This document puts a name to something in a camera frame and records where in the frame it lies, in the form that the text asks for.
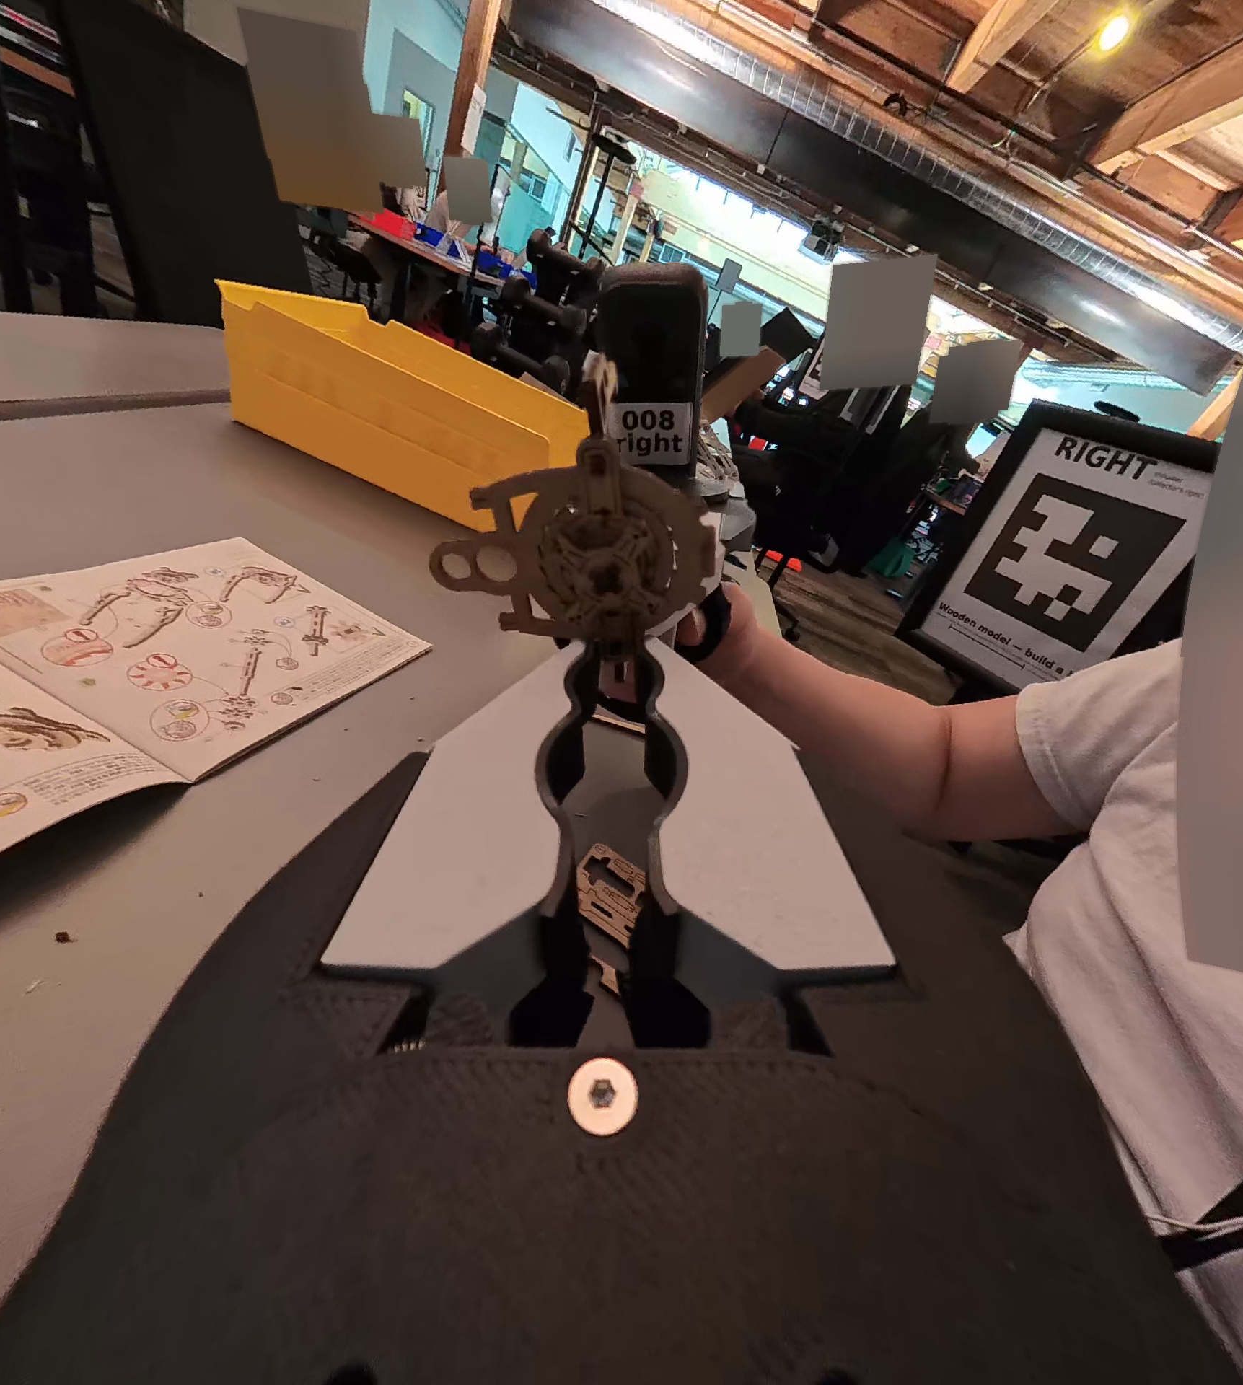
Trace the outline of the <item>person in white shirt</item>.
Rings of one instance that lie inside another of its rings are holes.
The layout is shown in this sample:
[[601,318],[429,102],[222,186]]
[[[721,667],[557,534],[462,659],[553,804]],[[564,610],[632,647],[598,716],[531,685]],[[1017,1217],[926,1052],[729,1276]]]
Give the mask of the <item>person in white shirt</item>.
[[1243,973],[1186,958],[1178,640],[1026,688],[1017,738],[1082,842],[1008,935],[1093,1083],[1144,1213],[1196,1222],[1243,1191]]

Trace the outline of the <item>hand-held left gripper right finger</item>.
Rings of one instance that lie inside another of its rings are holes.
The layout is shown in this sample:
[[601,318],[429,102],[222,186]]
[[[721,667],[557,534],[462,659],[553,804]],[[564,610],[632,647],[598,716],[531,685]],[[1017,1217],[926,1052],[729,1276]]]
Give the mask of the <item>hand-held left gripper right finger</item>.
[[629,942],[637,1048],[704,1048],[734,1005],[883,980],[895,956],[787,738],[663,644],[635,662],[659,794]]

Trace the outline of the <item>person's right hand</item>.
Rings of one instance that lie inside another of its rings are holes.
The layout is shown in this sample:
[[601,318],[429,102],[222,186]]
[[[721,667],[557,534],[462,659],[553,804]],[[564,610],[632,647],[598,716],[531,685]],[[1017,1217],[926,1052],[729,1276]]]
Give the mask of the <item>person's right hand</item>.
[[751,600],[728,579],[684,616],[676,650],[699,673],[739,696],[787,683],[804,663],[797,650],[757,625]]

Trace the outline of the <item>silver ceiling duct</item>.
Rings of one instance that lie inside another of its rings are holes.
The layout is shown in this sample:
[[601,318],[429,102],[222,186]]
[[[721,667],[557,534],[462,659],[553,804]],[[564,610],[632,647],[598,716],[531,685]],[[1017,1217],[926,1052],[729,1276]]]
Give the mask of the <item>silver ceiling duct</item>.
[[1243,352],[1243,286],[1131,214],[976,137],[964,97],[890,61],[878,81],[743,1],[510,1],[508,42],[585,74],[610,108],[646,108],[833,221],[935,252],[1103,340],[1133,328]]

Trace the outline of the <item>yellow plastic bin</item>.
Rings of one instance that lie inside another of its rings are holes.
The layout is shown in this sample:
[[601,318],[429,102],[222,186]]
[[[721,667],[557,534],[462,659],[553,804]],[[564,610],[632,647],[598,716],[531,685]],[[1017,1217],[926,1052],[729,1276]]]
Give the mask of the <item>yellow plastic bin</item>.
[[568,467],[587,413],[363,304],[216,280],[233,418],[475,530],[471,491]]

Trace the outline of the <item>person's right forearm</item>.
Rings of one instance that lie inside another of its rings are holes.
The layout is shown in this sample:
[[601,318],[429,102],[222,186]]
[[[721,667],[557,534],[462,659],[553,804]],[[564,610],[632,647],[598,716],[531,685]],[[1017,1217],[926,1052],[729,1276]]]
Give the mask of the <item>person's right forearm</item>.
[[800,653],[802,670],[748,689],[748,706],[898,826],[935,839],[1017,839],[1060,826],[1026,767],[1017,697],[932,706]]

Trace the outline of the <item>framed marker sign with stand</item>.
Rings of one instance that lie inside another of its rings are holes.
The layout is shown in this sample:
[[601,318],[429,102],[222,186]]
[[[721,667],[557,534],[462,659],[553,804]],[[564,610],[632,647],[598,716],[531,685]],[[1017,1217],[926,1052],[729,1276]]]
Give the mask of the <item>framed marker sign with stand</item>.
[[1182,633],[1218,443],[1032,402],[898,640],[982,696]]

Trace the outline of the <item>dark partition panel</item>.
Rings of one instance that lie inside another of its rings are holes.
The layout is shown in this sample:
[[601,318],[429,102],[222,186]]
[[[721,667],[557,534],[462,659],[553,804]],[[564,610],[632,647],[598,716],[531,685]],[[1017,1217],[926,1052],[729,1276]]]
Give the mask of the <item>dark partition panel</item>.
[[220,327],[216,280],[310,293],[247,69],[137,1],[51,1],[142,321]]

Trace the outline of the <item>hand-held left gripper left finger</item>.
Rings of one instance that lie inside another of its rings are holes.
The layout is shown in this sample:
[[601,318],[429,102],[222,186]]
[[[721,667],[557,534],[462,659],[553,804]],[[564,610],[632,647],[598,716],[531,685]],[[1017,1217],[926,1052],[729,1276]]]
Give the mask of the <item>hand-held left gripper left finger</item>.
[[442,736],[321,965],[409,986],[424,1041],[573,1048],[595,998],[564,799],[594,708],[595,657],[570,644]]

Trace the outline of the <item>wooden gear wheel model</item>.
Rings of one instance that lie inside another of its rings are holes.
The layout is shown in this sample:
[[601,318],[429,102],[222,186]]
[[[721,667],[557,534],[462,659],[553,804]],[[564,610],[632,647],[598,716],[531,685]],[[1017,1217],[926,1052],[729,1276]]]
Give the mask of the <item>wooden gear wheel model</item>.
[[583,641],[622,662],[716,589],[723,552],[701,499],[624,463],[605,434],[616,392],[616,363],[595,355],[581,377],[591,431],[575,464],[473,488],[471,507],[492,528],[434,546],[429,574],[457,594],[507,598],[502,632]]

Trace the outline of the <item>illustrated instruction booklet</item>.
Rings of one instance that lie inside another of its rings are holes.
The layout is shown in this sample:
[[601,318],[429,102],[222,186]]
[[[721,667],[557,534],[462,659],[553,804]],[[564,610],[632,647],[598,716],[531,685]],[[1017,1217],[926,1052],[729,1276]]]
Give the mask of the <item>illustrated instruction booklet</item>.
[[429,651],[247,538],[0,579],[0,855],[193,785]]

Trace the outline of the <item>wooden part with cutouts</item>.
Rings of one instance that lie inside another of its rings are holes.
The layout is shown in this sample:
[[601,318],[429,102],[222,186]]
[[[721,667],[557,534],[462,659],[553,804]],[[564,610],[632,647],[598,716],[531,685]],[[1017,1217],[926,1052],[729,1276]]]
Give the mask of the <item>wooden part with cutouts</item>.
[[600,986],[617,999],[628,996],[629,944],[648,903],[646,872],[605,842],[595,842],[581,855],[575,872],[578,912],[589,944],[608,939],[622,956],[589,949],[589,967]]

